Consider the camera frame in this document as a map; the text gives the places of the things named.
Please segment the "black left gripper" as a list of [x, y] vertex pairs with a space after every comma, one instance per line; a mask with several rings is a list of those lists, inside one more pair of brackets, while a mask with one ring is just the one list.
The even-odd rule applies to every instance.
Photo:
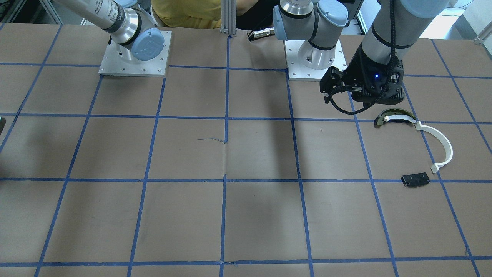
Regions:
[[405, 99], [402, 89], [404, 64], [401, 59], [388, 73], [388, 64], [371, 60], [359, 48], [343, 73], [344, 85], [352, 87], [352, 99], [364, 105], [376, 98], [376, 103], [381, 105], [397, 105]]

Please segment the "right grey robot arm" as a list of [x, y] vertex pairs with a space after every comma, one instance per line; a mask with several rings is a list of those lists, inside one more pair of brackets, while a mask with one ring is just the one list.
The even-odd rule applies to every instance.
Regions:
[[156, 58], [165, 37], [136, 0], [59, 0], [75, 14], [110, 34], [113, 42], [128, 49], [139, 61]]

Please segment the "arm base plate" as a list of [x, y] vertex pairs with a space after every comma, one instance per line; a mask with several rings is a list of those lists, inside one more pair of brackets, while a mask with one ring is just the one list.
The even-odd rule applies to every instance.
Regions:
[[330, 50], [316, 49], [307, 40], [285, 41], [284, 46], [290, 80], [320, 81], [330, 67], [347, 68], [340, 41]]
[[103, 55], [99, 74], [110, 77], [165, 77], [173, 35], [170, 30], [160, 32], [165, 40], [162, 52], [149, 61], [140, 61], [128, 49], [111, 42]]

